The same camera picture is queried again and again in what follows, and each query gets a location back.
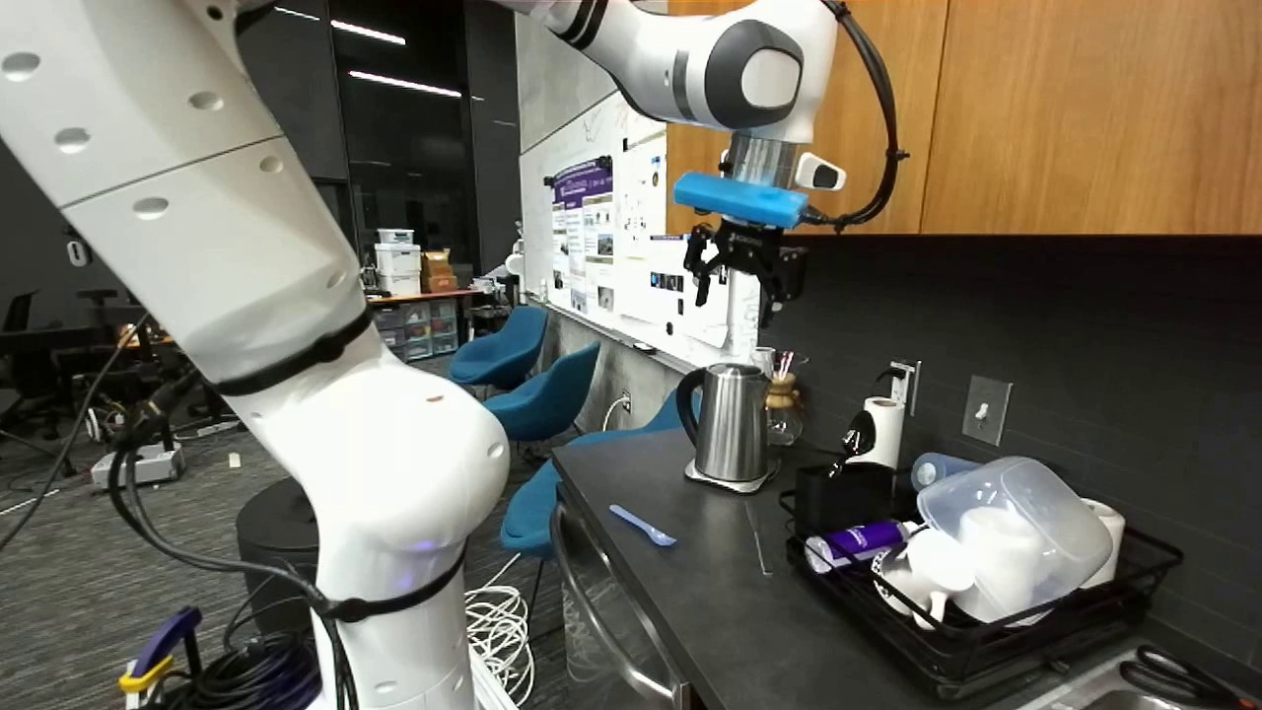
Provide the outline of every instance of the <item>whiteboard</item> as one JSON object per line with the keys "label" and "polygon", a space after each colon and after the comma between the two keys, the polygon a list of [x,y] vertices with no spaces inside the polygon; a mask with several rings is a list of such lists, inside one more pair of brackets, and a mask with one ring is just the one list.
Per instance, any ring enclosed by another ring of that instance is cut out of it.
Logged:
{"label": "whiteboard", "polygon": [[526,293],[664,362],[749,362],[756,281],[711,281],[697,310],[667,198],[667,128],[607,95],[519,153]]}

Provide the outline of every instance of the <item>wall cabinet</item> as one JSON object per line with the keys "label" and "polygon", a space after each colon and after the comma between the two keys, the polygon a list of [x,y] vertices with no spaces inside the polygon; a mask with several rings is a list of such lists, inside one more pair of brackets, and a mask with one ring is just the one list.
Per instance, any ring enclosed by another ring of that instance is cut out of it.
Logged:
{"label": "wall cabinet", "polygon": [[[736,0],[674,0],[716,14]],[[858,233],[1262,233],[1257,0],[852,0],[894,76],[901,195]],[[670,178],[723,133],[670,132]],[[878,178],[878,112],[840,36],[818,153]]]}

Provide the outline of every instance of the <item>light switch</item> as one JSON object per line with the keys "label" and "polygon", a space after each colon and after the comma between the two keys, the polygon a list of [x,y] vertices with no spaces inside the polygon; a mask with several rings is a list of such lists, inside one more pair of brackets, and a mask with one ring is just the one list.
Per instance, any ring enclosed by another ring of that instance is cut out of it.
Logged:
{"label": "light switch", "polygon": [[1003,425],[1008,419],[1014,385],[999,385],[985,375],[971,379],[971,400],[962,406],[962,433],[1003,445]]}

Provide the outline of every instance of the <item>ceiling light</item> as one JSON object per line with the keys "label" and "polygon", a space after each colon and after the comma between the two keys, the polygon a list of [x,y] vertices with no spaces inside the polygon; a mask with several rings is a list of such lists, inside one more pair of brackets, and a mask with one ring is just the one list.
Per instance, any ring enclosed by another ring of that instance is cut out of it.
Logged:
{"label": "ceiling light", "polygon": [[[318,16],[312,16],[312,14],[294,14],[294,9],[284,9],[284,3],[276,3],[276,16],[291,16],[291,19],[318,26]],[[376,44],[405,49],[405,36],[376,33],[376,30],[364,30],[364,26],[333,19],[333,30],[334,30],[334,33],[346,33],[346,36],[376,40]]]}
{"label": "ceiling light", "polygon": [[376,72],[346,72],[360,83],[379,83],[379,89],[398,89],[398,93],[419,93],[419,95],[443,95],[443,99],[461,99],[461,93],[452,89],[433,89],[433,83],[415,83],[415,81],[398,81],[398,76],[376,76]]}

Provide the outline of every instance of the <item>blue fabric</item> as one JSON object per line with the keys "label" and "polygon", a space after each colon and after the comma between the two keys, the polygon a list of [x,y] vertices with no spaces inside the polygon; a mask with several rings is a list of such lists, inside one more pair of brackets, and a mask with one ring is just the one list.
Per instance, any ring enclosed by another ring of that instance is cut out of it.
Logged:
{"label": "blue fabric", "polygon": [[755,225],[774,225],[774,228],[793,228],[803,212],[803,195],[776,190],[776,186],[731,182],[731,178],[715,178],[715,173],[680,178],[674,200],[703,208],[703,212],[723,212],[735,223],[755,223]]}
{"label": "blue fabric", "polygon": [[588,402],[598,345],[555,360],[526,386],[486,400],[486,412],[501,419],[510,442],[544,442],[564,433]]}
{"label": "blue fabric", "polygon": [[514,392],[526,385],[527,367],[535,362],[539,349],[547,335],[547,314],[519,304],[510,314],[501,333],[490,333],[480,341],[468,341],[452,360],[451,360],[451,379],[459,386],[498,386]]}
{"label": "blue fabric", "polygon": [[[659,406],[659,416],[639,431],[597,431],[568,445],[598,445],[615,438],[664,433],[680,425],[674,394]],[[559,471],[544,462],[510,502],[501,521],[501,550],[519,558],[553,558],[553,511],[559,495]]]}

